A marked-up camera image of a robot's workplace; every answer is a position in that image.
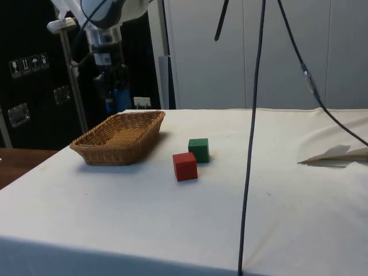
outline red cube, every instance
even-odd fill
[[[178,181],[197,179],[197,161],[193,153],[175,154],[172,156],[174,161],[175,175]]]

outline white wall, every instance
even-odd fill
[[[252,101],[260,0],[164,0],[178,108],[244,108]],[[305,63],[329,108],[368,108],[368,1],[283,0]],[[277,1],[266,3],[258,106],[317,107]]]
[[[165,0],[177,108],[243,108],[243,1],[232,0],[220,41],[223,0]]]

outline white table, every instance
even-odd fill
[[[334,114],[368,137],[366,110]],[[167,111],[159,144],[129,167],[90,167],[60,151],[0,191],[0,275],[236,275],[250,117]],[[368,167],[297,164],[308,141],[323,150],[321,133],[352,141],[321,110],[258,111],[250,275],[367,274]],[[211,163],[198,166],[199,180],[177,183],[172,154],[202,137]]]

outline wall outlet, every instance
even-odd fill
[[[151,99],[149,97],[134,97],[134,105],[138,108],[150,108]]]

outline wicker basket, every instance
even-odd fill
[[[134,164],[153,147],[164,116],[162,111],[113,115],[74,140],[70,148],[88,165]]]

